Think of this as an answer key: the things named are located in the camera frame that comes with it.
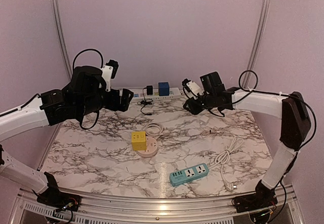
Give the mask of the right aluminium frame post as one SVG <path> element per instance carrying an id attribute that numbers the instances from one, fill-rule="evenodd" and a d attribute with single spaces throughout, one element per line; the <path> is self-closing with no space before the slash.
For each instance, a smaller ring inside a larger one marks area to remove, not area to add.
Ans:
<path id="1" fill-rule="evenodd" d="M 250 56 L 248 59 L 248 64 L 246 70 L 253 70 L 255 68 L 257 57 L 259 54 L 259 49 L 261 46 L 263 34 L 266 27 L 266 22 L 268 18 L 269 8 L 270 8 L 270 2 L 271 0 L 262 0 L 261 2 L 261 10 L 259 15 L 259 20 L 257 23 L 257 29 L 255 38 L 253 41 L 252 49 L 250 52 Z"/>

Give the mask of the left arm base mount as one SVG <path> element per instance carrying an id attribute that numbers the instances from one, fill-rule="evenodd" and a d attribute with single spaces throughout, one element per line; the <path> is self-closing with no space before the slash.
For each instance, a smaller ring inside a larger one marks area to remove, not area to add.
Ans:
<path id="1" fill-rule="evenodd" d="M 78 211 L 80 196 L 60 191 L 54 176 L 47 172 L 44 172 L 44 175 L 47 179 L 47 188 L 43 193 L 36 194 L 37 202 L 56 207 L 59 210 Z"/>

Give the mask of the yellow cube power socket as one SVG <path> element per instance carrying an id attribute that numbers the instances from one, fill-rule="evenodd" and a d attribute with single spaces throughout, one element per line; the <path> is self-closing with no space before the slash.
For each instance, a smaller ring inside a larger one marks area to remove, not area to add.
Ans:
<path id="1" fill-rule="evenodd" d="M 147 148 L 146 132 L 134 131 L 131 134 L 131 144 L 134 151 L 144 151 Z"/>

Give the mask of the aluminium front rail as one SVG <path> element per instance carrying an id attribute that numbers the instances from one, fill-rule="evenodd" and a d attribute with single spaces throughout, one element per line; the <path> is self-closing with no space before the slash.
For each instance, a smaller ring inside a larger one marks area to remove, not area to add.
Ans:
<path id="1" fill-rule="evenodd" d="M 9 223 L 304 223 L 292 185 L 278 187 L 278 203 L 263 209 L 237 212 L 234 198 L 223 195 L 203 198 L 140 198 L 93 194 L 62 189 L 80 197 L 76 212 L 55 213 L 38 203 L 34 193 L 21 188 L 9 215 Z"/>

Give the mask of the white multicolour power strip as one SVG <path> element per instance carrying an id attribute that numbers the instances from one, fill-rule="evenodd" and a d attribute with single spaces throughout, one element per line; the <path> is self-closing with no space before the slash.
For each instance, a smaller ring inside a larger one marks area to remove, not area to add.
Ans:
<path id="1" fill-rule="evenodd" d="M 132 102 L 139 102 L 143 99 L 142 89 L 130 89 L 134 93 Z M 148 96 L 153 101 L 155 100 L 169 100 L 169 99 L 179 99 L 182 97 L 179 88 L 170 88 L 169 96 L 159 96 L 158 89 L 153 89 L 153 95 Z"/>

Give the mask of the white USB charger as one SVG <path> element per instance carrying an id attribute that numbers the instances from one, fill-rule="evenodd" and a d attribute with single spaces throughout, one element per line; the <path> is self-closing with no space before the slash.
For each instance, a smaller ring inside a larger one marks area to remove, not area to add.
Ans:
<path id="1" fill-rule="evenodd" d="M 208 118 L 207 116 L 202 116 L 202 117 L 199 119 L 199 124 L 200 124 L 200 125 L 206 125 L 208 122 L 209 122 L 209 118 Z"/>

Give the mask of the black power adapter with cable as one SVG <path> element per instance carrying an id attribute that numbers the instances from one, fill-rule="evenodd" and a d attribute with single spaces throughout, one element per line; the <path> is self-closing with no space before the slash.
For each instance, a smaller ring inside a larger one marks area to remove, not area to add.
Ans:
<path id="1" fill-rule="evenodd" d="M 141 106 L 140 112 L 146 116 L 151 116 L 152 113 L 145 113 L 143 111 L 143 108 L 148 105 L 152 105 L 153 103 L 153 100 L 148 97 L 153 95 L 153 86 L 152 85 L 146 86 L 145 88 L 142 89 L 142 93 L 143 93 L 143 99 L 137 102 L 137 104 Z"/>

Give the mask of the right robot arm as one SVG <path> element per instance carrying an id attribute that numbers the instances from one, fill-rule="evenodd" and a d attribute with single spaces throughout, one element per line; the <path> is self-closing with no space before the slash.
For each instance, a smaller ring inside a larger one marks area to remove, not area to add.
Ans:
<path id="1" fill-rule="evenodd" d="M 266 92 L 256 86 L 244 88 L 238 86 L 226 88 L 219 74 L 215 71 L 200 77 L 201 86 L 192 80 L 182 81 L 183 92 L 187 97 L 183 107 L 193 115 L 206 110 L 218 110 L 218 117 L 224 117 L 224 110 L 247 110 L 253 116 L 263 116 L 275 126 L 271 133 L 278 145 L 273 160 L 256 186 L 256 193 L 251 196 L 251 204 L 261 208 L 270 200 L 270 191 L 274 190 L 285 175 L 292 169 L 301 148 L 315 136 L 317 118 L 312 107 L 304 101 L 302 94 L 294 91 Z"/>

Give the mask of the left aluminium frame post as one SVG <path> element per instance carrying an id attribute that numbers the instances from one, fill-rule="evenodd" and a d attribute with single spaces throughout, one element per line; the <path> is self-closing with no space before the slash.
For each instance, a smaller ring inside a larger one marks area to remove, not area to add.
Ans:
<path id="1" fill-rule="evenodd" d="M 68 79 L 71 80 L 73 69 L 70 63 L 66 40 L 64 37 L 63 24 L 60 15 L 59 0 L 51 0 L 51 5 L 52 5 L 54 23 L 56 27 L 57 36 L 58 36 L 58 43 L 59 43 L 61 55 L 63 58 L 65 72 L 67 74 Z"/>

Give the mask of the pink round power socket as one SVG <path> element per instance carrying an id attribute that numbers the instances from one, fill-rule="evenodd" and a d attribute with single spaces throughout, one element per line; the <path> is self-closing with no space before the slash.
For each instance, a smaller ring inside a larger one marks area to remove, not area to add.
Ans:
<path id="1" fill-rule="evenodd" d="M 141 151 L 136 151 L 136 153 L 143 158 L 151 158 L 156 155 L 158 151 L 158 142 L 155 138 L 147 136 L 146 137 L 146 149 Z"/>

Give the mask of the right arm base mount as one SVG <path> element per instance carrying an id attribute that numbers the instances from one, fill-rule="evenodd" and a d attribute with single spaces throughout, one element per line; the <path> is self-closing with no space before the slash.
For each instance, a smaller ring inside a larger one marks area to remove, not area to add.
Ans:
<path id="1" fill-rule="evenodd" d="M 237 213 L 254 211 L 278 203 L 274 189 L 268 189 L 262 181 L 259 181 L 255 187 L 255 193 L 237 196 L 232 199 L 232 205 Z"/>

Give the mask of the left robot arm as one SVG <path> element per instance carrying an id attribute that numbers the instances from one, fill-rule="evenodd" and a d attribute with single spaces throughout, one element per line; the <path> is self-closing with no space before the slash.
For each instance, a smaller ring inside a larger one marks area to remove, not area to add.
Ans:
<path id="1" fill-rule="evenodd" d="M 101 109 L 125 112 L 134 93 L 129 89 L 113 89 L 111 80 L 116 76 L 118 62 L 101 62 L 100 67 L 72 66 L 72 77 L 63 89 L 35 94 L 26 103 L 1 113 L 1 141 L 20 133 L 54 126 L 66 120 L 77 120 L 83 126 L 84 117 Z M 1 176 L 32 189 L 38 197 L 53 206 L 64 202 L 53 175 L 38 172 L 1 149 Z"/>

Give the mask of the aluminium frame post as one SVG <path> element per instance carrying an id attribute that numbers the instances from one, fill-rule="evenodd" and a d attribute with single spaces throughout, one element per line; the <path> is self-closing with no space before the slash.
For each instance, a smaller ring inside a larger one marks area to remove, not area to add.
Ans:
<path id="1" fill-rule="evenodd" d="M 63 58 L 65 72 L 67 74 L 68 79 L 71 80 L 73 69 L 70 63 L 66 40 L 64 37 L 63 24 L 60 15 L 59 0 L 51 0 L 51 5 L 52 5 L 54 23 L 56 27 L 57 36 L 58 36 L 58 43 L 59 43 L 61 55 Z"/>
<path id="2" fill-rule="evenodd" d="M 250 52 L 250 56 L 248 59 L 248 64 L 246 70 L 253 70 L 255 68 L 257 57 L 259 54 L 259 49 L 261 46 L 263 34 L 266 27 L 266 22 L 268 18 L 269 8 L 270 8 L 270 2 L 271 0 L 262 0 L 261 2 L 261 10 L 259 15 L 259 20 L 257 23 L 257 29 L 255 38 L 253 41 L 252 49 Z"/>

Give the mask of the teal power strip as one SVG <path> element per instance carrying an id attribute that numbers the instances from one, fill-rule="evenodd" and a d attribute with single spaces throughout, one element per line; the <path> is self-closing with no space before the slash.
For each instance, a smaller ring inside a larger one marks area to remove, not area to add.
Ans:
<path id="1" fill-rule="evenodd" d="M 201 163 L 186 169 L 177 170 L 169 175 L 172 186 L 179 186 L 191 181 L 203 178 L 209 173 L 209 168 L 205 163 Z"/>

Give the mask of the blue cube power socket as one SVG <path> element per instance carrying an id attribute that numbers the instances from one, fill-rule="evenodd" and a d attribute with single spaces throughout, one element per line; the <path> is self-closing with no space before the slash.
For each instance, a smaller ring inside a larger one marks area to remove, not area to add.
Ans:
<path id="1" fill-rule="evenodd" d="M 170 86 L 168 82 L 159 82 L 158 83 L 158 94 L 159 96 L 169 96 Z"/>

